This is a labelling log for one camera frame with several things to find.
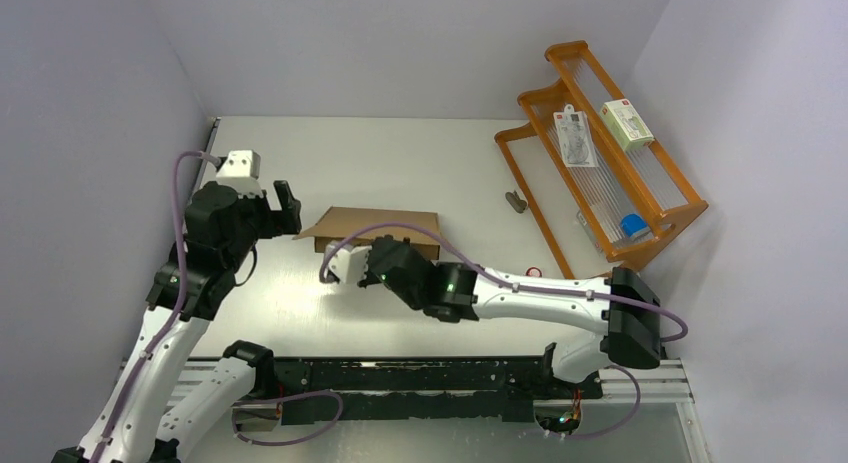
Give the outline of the brown cardboard box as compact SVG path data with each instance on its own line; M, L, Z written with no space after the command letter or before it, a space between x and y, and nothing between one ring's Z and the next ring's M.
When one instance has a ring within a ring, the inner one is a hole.
M313 226L301 231L295 239L312 238L315 252L323 253L332 241L341 241L366 227L384 223L393 223L393 226L362 233L351 244L366 245L377 237L391 235L398 241L409 239L411 245L429 260L440 258L442 246L435 239L406 227L398 227L398 224L413 225L442 236L439 215L433 212L332 206Z

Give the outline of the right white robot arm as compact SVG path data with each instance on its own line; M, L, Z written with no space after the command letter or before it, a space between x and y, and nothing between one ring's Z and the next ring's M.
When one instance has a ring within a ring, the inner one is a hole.
M381 284L415 311L445 323L514 318L583 331L573 343L548 348L539 374L550 396L565 396L610 365L649 370L662 359L660 300L634 270L583 280L504 273L467 262L433 262L386 235L371 244L360 287Z

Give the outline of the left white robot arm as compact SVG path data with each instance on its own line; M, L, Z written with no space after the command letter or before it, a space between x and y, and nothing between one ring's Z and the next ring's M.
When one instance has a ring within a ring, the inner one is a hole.
M257 243L300 232L301 203L285 180L273 209L253 177L218 177L176 208L176 241L154 276L131 357L81 441L55 462L182 462L234 403L276 396L272 350L238 340L213 377L174 407L172 391Z

